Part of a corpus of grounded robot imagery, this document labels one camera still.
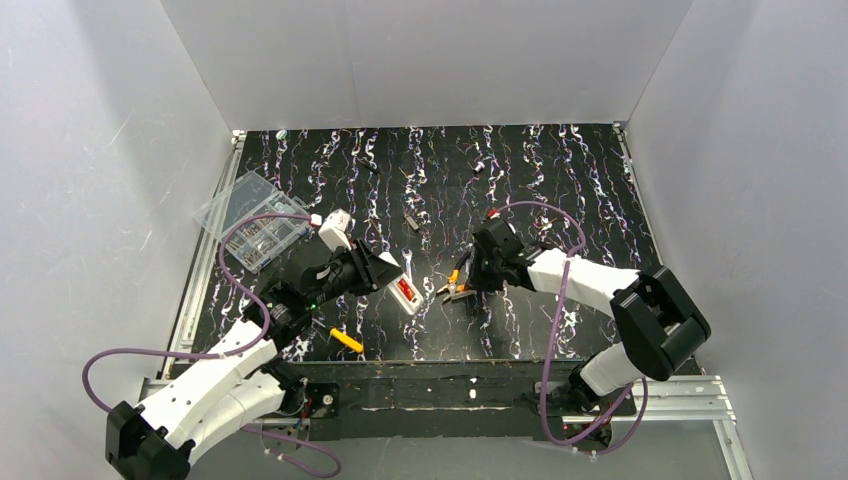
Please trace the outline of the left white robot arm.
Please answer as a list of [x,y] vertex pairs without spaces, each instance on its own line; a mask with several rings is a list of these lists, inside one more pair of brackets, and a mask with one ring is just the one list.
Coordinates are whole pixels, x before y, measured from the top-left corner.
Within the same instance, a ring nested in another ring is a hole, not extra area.
[[362,241],[332,242],[319,266],[281,272],[245,317],[164,388],[107,415],[105,458],[124,479],[184,479],[212,447],[271,413],[303,418],[333,409],[327,384],[313,384],[281,350],[313,326],[316,310],[345,294],[386,290],[414,314],[422,296],[388,252]]

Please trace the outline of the yellow black pliers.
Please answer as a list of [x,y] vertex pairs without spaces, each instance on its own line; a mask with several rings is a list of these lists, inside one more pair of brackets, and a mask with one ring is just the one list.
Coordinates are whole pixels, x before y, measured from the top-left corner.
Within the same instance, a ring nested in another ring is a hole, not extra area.
[[464,252],[454,264],[446,283],[436,291],[436,296],[441,299],[443,308],[451,303],[479,295],[479,292],[473,286],[461,281],[461,275],[471,256],[471,251]]

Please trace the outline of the white remote control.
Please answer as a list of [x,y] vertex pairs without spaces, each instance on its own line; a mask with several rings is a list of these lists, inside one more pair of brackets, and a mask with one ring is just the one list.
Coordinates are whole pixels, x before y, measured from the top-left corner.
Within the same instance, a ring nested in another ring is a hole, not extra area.
[[381,252],[378,258],[387,264],[386,271],[379,276],[382,287],[392,295],[407,315],[415,315],[423,305],[423,296],[411,277],[390,252]]

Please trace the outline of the thin black rod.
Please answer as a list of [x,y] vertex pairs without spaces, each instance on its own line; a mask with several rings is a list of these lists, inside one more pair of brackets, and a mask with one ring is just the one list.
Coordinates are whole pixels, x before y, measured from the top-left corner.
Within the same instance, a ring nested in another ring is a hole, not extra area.
[[370,163],[370,162],[367,162],[367,161],[365,161],[365,160],[358,159],[358,160],[357,160],[357,163],[358,163],[358,165],[359,165],[359,166],[361,166],[361,167],[363,167],[363,168],[367,169],[368,171],[372,172],[372,173],[373,173],[373,174],[375,174],[375,175],[379,175],[379,174],[380,174],[380,170],[379,170],[379,169],[378,169],[375,165],[373,165],[373,164],[372,164],[372,163]]

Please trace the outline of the silver open-end wrench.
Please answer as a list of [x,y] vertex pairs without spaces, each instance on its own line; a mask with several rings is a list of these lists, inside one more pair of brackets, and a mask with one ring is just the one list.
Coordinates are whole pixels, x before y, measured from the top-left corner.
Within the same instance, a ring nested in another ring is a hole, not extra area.
[[404,248],[401,251],[402,258],[404,261],[404,270],[405,275],[410,279],[413,278],[413,252],[409,248]]

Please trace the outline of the aluminium frame rail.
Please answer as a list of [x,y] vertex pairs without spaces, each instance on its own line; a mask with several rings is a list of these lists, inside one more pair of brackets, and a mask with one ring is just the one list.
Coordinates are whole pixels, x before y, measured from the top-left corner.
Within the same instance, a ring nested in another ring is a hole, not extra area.
[[[126,479],[182,479],[211,447],[281,409],[307,380],[291,373],[281,351],[314,322],[322,305],[345,294],[389,292],[408,314],[423,296],[388,252],[375,253],[347,234],[350,214],[304,211],[257,213],[226,228],[219,255],[230,242],[251,244],[248,226],[263,231],[279,219],[313,228],[330,251],[318,266],[298,268],[266,294],[252,294],[259,316],[239,320],[208,352],[166,388],[136,405],[119,404],[108,416],[107,458]],[[445,301],[511,285],[574,300],[612,319],[619,341],[590,357],[556,389],[541,382],[533,400],[542,420],[554,409],[592,415],[581,433],[559,440],[577,451],[610,419],[635,386],[672,377],[709,338],[711,328],[673,272],[606,266],[581,257],[584,240],[569,250],[524,243],[500,210],[489,213],[440,288]]]

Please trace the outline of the clear plastic screw box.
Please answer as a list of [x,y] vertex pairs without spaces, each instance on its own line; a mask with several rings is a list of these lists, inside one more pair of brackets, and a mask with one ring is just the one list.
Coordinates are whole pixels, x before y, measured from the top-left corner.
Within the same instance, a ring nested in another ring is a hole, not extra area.
[[193,214],[194,220],[248,271],[259,273],[310,230],[304,203],[248,172]]

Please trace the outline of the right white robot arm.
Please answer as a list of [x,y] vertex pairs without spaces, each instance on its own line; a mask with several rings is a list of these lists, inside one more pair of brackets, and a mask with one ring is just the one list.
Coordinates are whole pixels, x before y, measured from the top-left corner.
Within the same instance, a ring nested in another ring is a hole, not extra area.
[[616,268],[541,242],[526,243],[501,218],[473,233],[469,284],[557,294],[610,317],[619,340],[575,369],[567,399],[585,408],[641,378],[671,377],[711,336],[711,327],[674,273]]

